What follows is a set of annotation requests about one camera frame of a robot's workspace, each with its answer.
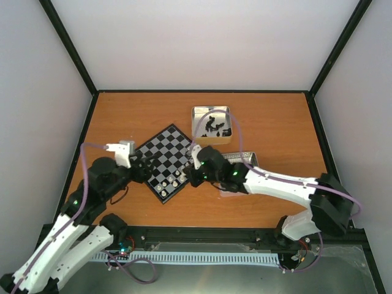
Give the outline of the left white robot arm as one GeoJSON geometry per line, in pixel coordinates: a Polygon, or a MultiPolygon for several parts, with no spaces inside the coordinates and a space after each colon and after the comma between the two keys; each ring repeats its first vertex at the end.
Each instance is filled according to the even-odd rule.
{"type": "Polygon", "coordinates": [[[127,168],[110,157],[96,159],[48,235],[19,270],[1,277],[1,287],[7,293],[58,293],[93,255],[111,245],[122,246],[127,224],[119,216],[108,214],[95,228],[91,225],[130,182],[150,179],[154,160],[155,156],[135,154],[127,168]]]}

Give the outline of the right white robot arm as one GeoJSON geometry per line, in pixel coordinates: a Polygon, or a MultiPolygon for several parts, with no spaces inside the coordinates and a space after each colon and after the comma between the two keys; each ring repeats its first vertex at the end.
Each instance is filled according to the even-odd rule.
{"type": "Polygon", "coordinates": [[[316,233],[342,237],[359,203],[341,183],[327,173],[319,178],[300,178],[266,171],[244,161],[231,163],[218,150],[195,145],[191,163],[183,173],[191,186],[218,184],[226,192],[263,194],[302,206],[305,210],[284,216],[277,226],[277,237],[291,241],[316,233]]]}

